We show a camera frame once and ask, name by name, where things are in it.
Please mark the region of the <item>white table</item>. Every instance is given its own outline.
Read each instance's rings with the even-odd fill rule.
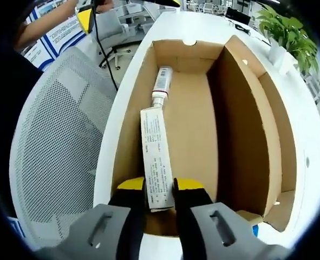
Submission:
[[[275,242],[285,246],[293,245],[320,206],[320,117],[317,108],[295,68],[286,76],[280,76],[274,69],[267,59],[270,47],[256,38],[263,38],[261,34],[251,29],[249,36],[235,29],[225,18],[214,15],[195,12],[164,13],[143,39],[125,73],[110,112],[96,169],[94,205],[108,203],[110,199],[113,165],[122,121],[136,76],[151,42],[182,39],[187,44],[196,40],[225,44],[233,34],[245,42],[264,65],[278,88],[290,118],[297,154],[296,195],[288,227],[281,233],[281,240]],[[181,254],[178,238],[144,235],[140,259],[180,259]]]

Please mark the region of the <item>person's arm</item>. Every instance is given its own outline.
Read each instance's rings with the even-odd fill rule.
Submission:
[[[67,0],[65,3],[32,23],[20,26],[14,43],[15,49],[22,49],[34,41],[37,41],[48,31],[72,16],[77,2],[78,0]]]
[[[107,12],[113,8],[112,0],[105,0],[105,3],[96,7],[96,12]]]

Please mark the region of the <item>potted plant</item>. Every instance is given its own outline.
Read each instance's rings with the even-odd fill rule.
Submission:
[[[309,39],[302,23],[294,17],[288,18],[279,15],[268,5],[264,6],[265,9],[258,12],[260,16],[257,19],[261,20],[260,32],[272,43],[270,61],[276,67],[288,66],[298,61],[301,73],[307,74],[311,67],[318,72],[317,47]]]

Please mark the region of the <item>green plant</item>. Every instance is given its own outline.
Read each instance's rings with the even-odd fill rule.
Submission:
[[[270,6],[259,11],[259,29],[269,38],[272,37],[280,46],[284,47],[298,61],[299,70],[308,73],[311,66],[318,72],[318,64],[315,59],[317,54],[316,44],[309,39],[302,23],[294,18],[279,15]]]

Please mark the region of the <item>cable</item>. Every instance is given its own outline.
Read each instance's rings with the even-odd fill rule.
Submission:
[[[93,10],[94,24],[95,24],[95,28],[96,28],[96,40],[97,40],[97,43],[99,44],[99,46],[101,48],[101,51],[102,51],[103,55],[105,56],[107,67],[108,67],[108,70],[109,70],[109,73],[110,73],[110,77],[112,78],[112,82],[114,84],[114,87],[115,87],[116,91],[118,91],[119,89],[117,88],[116,82],[115,82],[114,77],[113,77],[112,70],[110,69],[110,64],[109,64],[109,61],[108,61],[107,54],[106,54],[105,50],[103,49],[102,44],[101,44],[101,42],[99,40],[99,30],[97,28],[96,9],[95,9],[95,7],[92,7],[92,10]]]

